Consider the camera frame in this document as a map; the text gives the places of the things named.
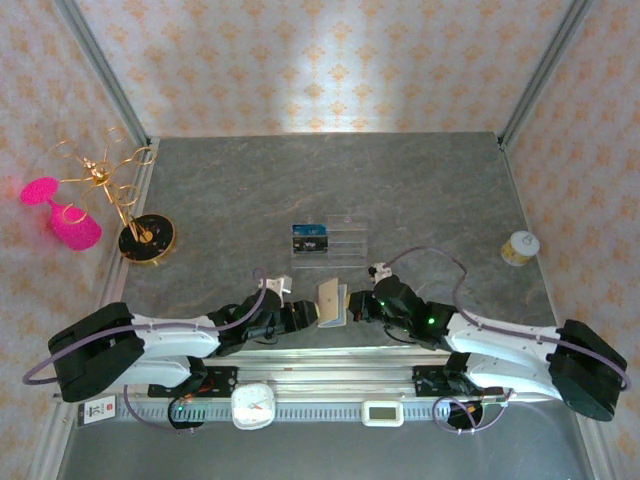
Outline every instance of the pink wine glass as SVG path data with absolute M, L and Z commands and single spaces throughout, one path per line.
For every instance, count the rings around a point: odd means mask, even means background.
M 84 210 L 70 207 L 65 212 L 66 207 L 52 200 L 59 184 L 53 177 L 38 178 L 24 187 L 20 200 L 25 205 L 48 203 L 51 206 L 49 226 L 71 250 L 80 251 L 93 247 L 102 236 L 102 228 Z

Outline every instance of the clock face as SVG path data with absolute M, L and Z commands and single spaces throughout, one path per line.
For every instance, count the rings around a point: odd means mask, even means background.
M 276 398 L 264 383 L 237 387 L 231 394 L 233 424 L 241 430 L 266 427 L 276 416 Z

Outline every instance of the sticker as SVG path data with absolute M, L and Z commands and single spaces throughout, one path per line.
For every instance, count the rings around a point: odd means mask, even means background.
M 517 252 L 516 249 L 513 248 L 511 240 L 504 244 L 500 253 L 502 254 L 503 260 L 514 267 L 522 267 L 533 258 L 532 256 L 522 255 Z
M 78 426 L 101 422 L 116 416 L 116 396 L 99 398 L 78 405 Z
M 323 223 L 304 223 L 291 226 L 294 237 L 317 237 L 327 235 L 327 226 Z
M 291 226 L 291 232 L 294 254 L 327 253 L 329 250 L 329 238 L 325 224 L 294 224 Z

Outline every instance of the cable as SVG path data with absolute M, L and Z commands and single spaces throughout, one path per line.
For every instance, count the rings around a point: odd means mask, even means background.
M 391 338 L 392 340 L 395 340 L 396 342 L 406 343 L 407 345 L 415 345 L 417 343 L 417 342 L 411 342 L 409 340 L 402 340 L 394 335 L 391 335 L 391 332 L 389 332 L 389 327 L 387 326 L 384 327 L 384 333 L 387 334 L 387 337 Z
M 467 408 L 467 411 L 471 414 L 473 414 L 478 408 L 473 405 L 473 403 L 471 405 L 469 405 L 469 407 Z M 484 420 L 484 412 L 485 409 L 482 408 L 482 415 L 480 417 L 480 421 L 478 423 L 482 423 L 482 421 Z M 466 415 L 467 412 L 465 412 L 464 410 L 462 410 L 460 407 L 458 407 L 457 405 L 455 406 L 455 413 L 452 412 L 449 415 L 449 420 L 451 420 L 452 418 L 457 418 L 457 417 L 461 417 L 462 415 Z
M 507 393 L 506 399 L 507 402 L 509 401 L 509 398 L 511 397 L 511 394 L 513 393 L 513 390 L 509 391 L 509 393 Z M 449 400 L 449 401 L 453 401 L 453 403 L 455 403 L 459 408 L 462 408 L 464 410 L 464 412 L 467 414 L 467 417 L 469 418 L 469 421 L 471 422 L 472 427 L 469 430 L 463 430 L 461 428 L 447 428 L 445 427 L 442 423 L 440 423 L 440 420 L 438 420 L 438 417 L 436 417 L 436 410 L 438 408 L 438 405 L 441 402 L 444 402 L 445 400 Z M 433 407 L 431 407 L 431 414 L 433 417 L 433 421 L 436 423 L 436 425 L 438 426 L 438 428 L 440 430 L 443 430 L 445 432 L 449 432 L 449 433 L 455 433 L 457 435 L 460 435 L 462 433 L 470 433 L 470 434 L 474 434 L 477 432 L 481 432 L 483 430 L 486 430 L 489 427 L 494 426 L 496 423 L 498 423 L 498 420 L 500 420 L 500 418 L 502 418 L 502 415 L 504 415 L 505 410 L 507 409 L 508 403 L 507 405 L 503 406 L 500 409 L 500 412 L 498 413 L 498 415 L 496 416 L 496 418 L 494 418 L 493 420 L 491 420 L 489 423 L 487 423 L 486 425 L 482 425 L 481 427 L 479 427 L 476 424 L 475 419 L 473 418 L 473 415 L 471 415 L 471 412 L 469 411 L 469 409 L 466 407 L 466 405 L 464 405 L 462 402 L 456 400 L 453 397 L 440 397 L 438 400 L 435 401 L 435 403 L 433 404 Z
M 97 333 L 94 333 L 93 335 L 89 335 L 86 338 L 78 340 L 77 342 L 72 343 L 68 347 L 65 347 L 59 352 L 56 352 L 55 354 L 51 355 L 46 360 L 43 360 L 42 362 L 40 362 L 35 367 L 31 368 L 29 371 L 27 371 L 27 373 L 25 373 L 22 376 L 22 383 L 24 383 L 25 385 L 45 385 L 48 383 L 56 382 L 58 380 L 56 377 L 35 379 L 35 380 L 31 377 L 41 372 L 43 369 L 45 369 L 47 366 L 51 365 L 52 363 L 60 360 L 62 357 L 69 355 L 71 352 L 74 352 L 79 348 L 82 348 L 85 345 L 91 342 L 95 342 L 96 340 L 99 340 L 101 338 L 109 337 L 119 333 L 131 332 L 136 330 L 160 330 L 160 329 L 167 329 L 167 328 L 195 329 L 195 330 L 202 330 L 205 332 L 222 332 L 225 330 L 229 330 L 231 328 L 235 328 L 241 323 L 244 323 L 251 318 L 251 316 L 258 310 L 258 308 L 262 304 L 262 301 L 264 300 L 264 297 L 267 293 L 267 274 L 265 270 L 262 268 L 256 268 L 253 271 L 254 277 L 256 272 L 260 272 L 262 274 L 262 289 L 260 290 L 258 301 L 249 309 L 249 311 L 243 317 L 239 318 L 234 322 L 231 322 L 227 325 L 221 325 L 219 327 L 217 326 L 207 327 L 206 325 L 203 326 L 203 325 L 198 325 L 196 323 L 168 322 L 168 323 L 162 323 L 158 325 L 142 324 L 142 325 L 127 325 L 123 327 L 109 328 L 107 330 L 103 330 L 102 332 L 97 332 Z
M 187 395 L 186 397 L 176 397 L 173 400 L 171 400 L 171 402 L 169 402 L 169 406 L 167 407 L 167 419 L 169 420 L 169 423 L 171 424 L 171 426 L 175 429 L 175 430 L 191 430 L 191 433 L 195 433 L 196 430 L 199 430 L 200 427 L 202 427 L 202 425 L 204 425 L 204 422 L 176 422 L 173 420 L 172 418 L 172 411 L 173 411 L 173 406 L 175 405 L 176 402 L 183 402 L 188 400 L 189 398 L 194 397 L 194 395 Z
M 167 428 L 167 427 L 163 427 L 162 425 L 156 425 L 153 422 L 149 422 L 147 420 L 145 420 L 144 418 L 142 418 L 140 415 L 138 415 L 136 413 L 136 411 L 133 409 L 133 407 L 131 406 L 131 403 L 129 402 L 129 385 L 125 385 L 124 388 L 122 389 L 122 399 L 124 400 L 124 406 L 127 407 L 127 411 L 129 412 L 129 414 L 131 414 L 131 416 L 133 418 L 135 418 L 137 421 L 139 421 L 140 423 L 142 423 L 143 425 L 146 425 L 149 428 L 153 428 L 154 430 L 158 430 L 160 432 L 164 432 L 164 433 L 171 433 L 173 435 L 181 435 L 182 432 L 180 430 L 175 430 L 173 428 Z
M 207 382 L 202 385 L 199 389 L 198 389 L 198 393 L 206 393 L 209 392 L 211 390 L 213 390 L 213 388 L 215 387 L 214 383 L 213 383 L 213 379 L 209 379 L 207 380 Z
M 274 335 L 273 337 L 270 337 L 270 338 L 275 338 L 276 341 L 275 342 L 263 342 L 261 340 L 254 340 L 254 342 L 259 343 L 260 345 L 276 345 L 278 343 L 278 336 L 277 335 Z
M 599 362 L 605 364 L 607 367 L 609 367 L 611 370 L 613 370 L 614 372 L 616 372 L 620 378 L 622 379 L 623 385 L 621 386 L 621 390 L 625 391 L 625 390 L 630 390 L 631 389 L 631 378 L 629 377 L 629 375 L 627 375 L 625 373 L 625 371 L 620 368 L 615 362 L 612 362 L 611 360 L 609 360 L 607 357 L 600 355 L 599 353 L 596 352 L 592 352 L 591 350 L 581 347 L 580 345 L 575 345 L 571 342 L 567 342 L 565 340 L 558 340 L 556 338 L 552 338 L 552 337 L 547 337 L 544 335 L 532 335 L 530 333 L 525 333 L 525 332 L 516 332 L 513 330 L 509 330 L 506 328 L 500 328 L 500 327 L 495 327 L 493 325 L 484 325 L 481 322 L 474 320 L 473 318 L 471 318 L 471 316 L 465 312 L 462 309 L 462 306 L 460 305 L 460 300 L 458 300 L 458 289 L 460 288 L 460 286 L 462 285 L 462 283 L 466 280 L 467 275 L 468 275 L 468 270 L 467 267 L 464 266 L 464 264 L 462 262 L 460 262 L 458 259 L 456 259 L 455 257 L 453 257 L 451 254 L 440 250 L 439 248 L 436 247 L 430 247 L 430 246 L 418 246 L 418 247 L 412 247 L 409 248 L 407 250 L 405 250 L 404 252 L 401 252 L 400 254 L 396 255 L 393 259 L 391 259 L 391 261 L 387 262 L 384 264 L 385 268 L 391 267 L 391 265 L 393 265 L 395 262 L 397 262 L 398 260 L 400 260 L 402 257 L 404 257 L 405 255 L 408 255 L 409 253 L 418 251 L 418 250 L 427 250 L 427 251 L 431 251 L 431 252 L 435 252 L 439 255 L 442 255 L 445 258 L 448 258 L 449 260 L 451 260 L 453 263 L 455 263 L 460 270 L 462 270 L 462 276 L 458 279 L 458 281 L 456 282 L 456 285 L 453 287 L 453 291 L 451 292 L 451 296 L 453 298 L 453 304 L 456 307 L 456 309 L 458 309 L 458 312 L 460 313 L 460 315 L 462 315 L 462 317 L 469 322 L 471 325 L 473 325 L 474 327 L 477 327 L 479 329 L 485 329 L 488 330 L 490 332 L 495 332 L 495 333 L 500 333 L 502 335 L 508 335 L 508 336 L 512 336 L 512 337 L 517 337 L 517 338 L 524 338 L 526 340 L 534 340 L 536 342 L 546 342 L 546 343 L 553 343 L 555 345 L 559 345 L 561 347 L 564 348 L 568 348 L 570 350 L 574 350 L 578 353 L 581 353 L 583 355 L 587 355 L 595 360 L 598 360 Z

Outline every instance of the patterned wallpaper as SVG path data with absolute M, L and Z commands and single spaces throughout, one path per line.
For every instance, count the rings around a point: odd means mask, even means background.
M 94 199 L 103 239 L 72 252 L 46 228 L 49 208 L 23 206 L 18 196 L 42 175 L 78 175 L 76 165 L 50 154 L 59 140 L 75 139 L 91 155 L 102 151 L 103 131 L 122 122 L 53 1 L 3 1 L 0 27 L 0 477 L 17 480 L 26 475 L 51 393 L 20 378 L 46 356 L 51 335 L 95 308 L 118 228 L 106 201 Z M 119 145 L 132 152 L 130 141 Z M 76 195 L 65 186 L 56 201 Z
M 559 317 L 629 361 L 615 429 L 623 478 L 638 478 L 640 3 L 594 3 L 509 158 Z
M 570 0 L 79 1 L 150 136 L 494 131 Z

